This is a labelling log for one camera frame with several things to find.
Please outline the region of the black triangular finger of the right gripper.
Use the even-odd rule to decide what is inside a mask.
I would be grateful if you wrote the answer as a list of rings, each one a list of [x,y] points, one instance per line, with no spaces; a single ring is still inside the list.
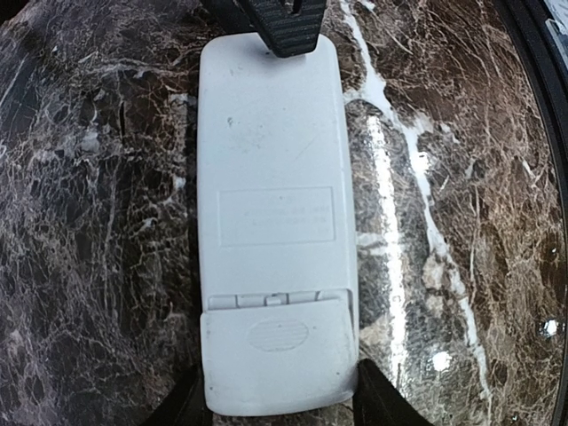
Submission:
[[[316,49],[326,1],[293,1],[290,10],[285,1],[246,0],[238,4],[276,57],[291,58]]]

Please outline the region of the left gripper black triangular left finger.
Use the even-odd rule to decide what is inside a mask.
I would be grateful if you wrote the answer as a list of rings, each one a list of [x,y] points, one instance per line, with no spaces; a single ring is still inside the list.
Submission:
[[[151,425],[206,425],[207,410],[198,367],[184,372],[172,391],[150,415]]]

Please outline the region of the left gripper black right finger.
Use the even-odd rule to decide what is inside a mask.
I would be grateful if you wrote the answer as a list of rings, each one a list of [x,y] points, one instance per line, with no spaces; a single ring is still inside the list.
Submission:
[[[358,387],[352,404],[355,426],[432,426],[371,359],[358,363]]]

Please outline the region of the white battery cover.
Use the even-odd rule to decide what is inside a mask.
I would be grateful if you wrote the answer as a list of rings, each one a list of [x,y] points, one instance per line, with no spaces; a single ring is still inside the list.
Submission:
[[[353,395],[358,349],[339,298],[205,312],[205,402],[225,416],[292,414]]]

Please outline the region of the white remote control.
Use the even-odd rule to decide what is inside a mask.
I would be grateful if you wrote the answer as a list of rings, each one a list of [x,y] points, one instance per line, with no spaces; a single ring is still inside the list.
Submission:
[[[289,59],[255,34],[204,47],[197,208],[202,314],[339,298],[359,357],[351,163],[328,38]]]

